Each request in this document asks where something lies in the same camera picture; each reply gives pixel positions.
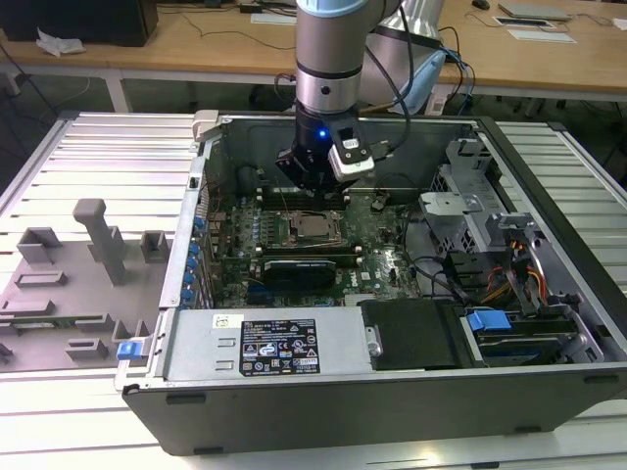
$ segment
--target blue latch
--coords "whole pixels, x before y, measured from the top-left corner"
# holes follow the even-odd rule
[[[140,341],[125,341],[118,346],[118,359],[119,360],[136,360],[141,359],[141,347]]]
[[[472,331],[511,329],[511,323],[504,310],[474,310],[466,318]]]

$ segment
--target motherboard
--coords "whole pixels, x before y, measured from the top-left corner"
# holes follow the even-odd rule
[[[420,297],[402,241],[407,206],[358,193],[323,210],[290,194],[225,197],[209,212],[219,308],[354,306]]]

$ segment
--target computer case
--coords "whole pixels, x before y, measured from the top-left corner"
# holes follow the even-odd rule
[[[154,0],[0,0],[0,26],[9,40],[37,39],[37,28],[62,38],[143,46],[157,27]]]

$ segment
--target open computer chassis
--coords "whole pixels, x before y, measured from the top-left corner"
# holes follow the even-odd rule
[[[415,119],[322,200],[275,165],[293,117],[203,125],[155,332],[117,377],[166,451],[549,431],[627,388],[624,295],[490,119]]]

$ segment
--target laptop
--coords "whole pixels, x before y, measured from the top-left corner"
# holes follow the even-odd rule
[[[562,10],[543,5],[530,5],[525,3],[503,2],[499,4],[501,10],[512,18],[530,18],[533,20],[554,20],[556,22],[568,22],[572,20]]]

